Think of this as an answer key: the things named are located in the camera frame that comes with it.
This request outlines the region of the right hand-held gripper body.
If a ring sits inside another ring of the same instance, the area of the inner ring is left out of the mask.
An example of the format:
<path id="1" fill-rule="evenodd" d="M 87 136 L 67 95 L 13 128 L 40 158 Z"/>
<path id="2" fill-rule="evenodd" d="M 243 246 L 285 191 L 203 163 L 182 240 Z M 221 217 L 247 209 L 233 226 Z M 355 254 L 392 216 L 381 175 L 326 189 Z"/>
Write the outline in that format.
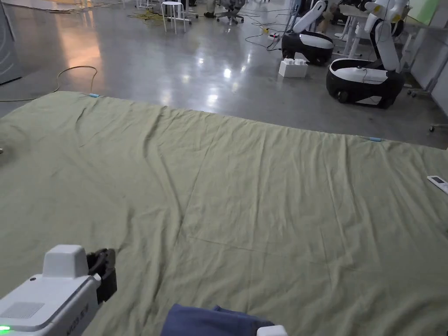
<path id="1" fill-rule="evenodd" d="M 257 329 L 257 336 L 288 336 L 288 333 L 283 325 L 270 325 Z"/>

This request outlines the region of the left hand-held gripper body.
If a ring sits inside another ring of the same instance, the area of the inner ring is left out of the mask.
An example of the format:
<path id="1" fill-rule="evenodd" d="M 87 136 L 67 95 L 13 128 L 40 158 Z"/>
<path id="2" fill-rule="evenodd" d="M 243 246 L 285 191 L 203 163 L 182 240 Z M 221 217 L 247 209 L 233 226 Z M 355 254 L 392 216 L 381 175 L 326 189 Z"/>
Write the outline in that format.
<path id="1" fill-rule="evenodd" d="M 3 336 L 81 336 L 117 291 L 116 268 L 88 275 L 80 245 L 56 245 L 31 276 L 0 301 Z"/>

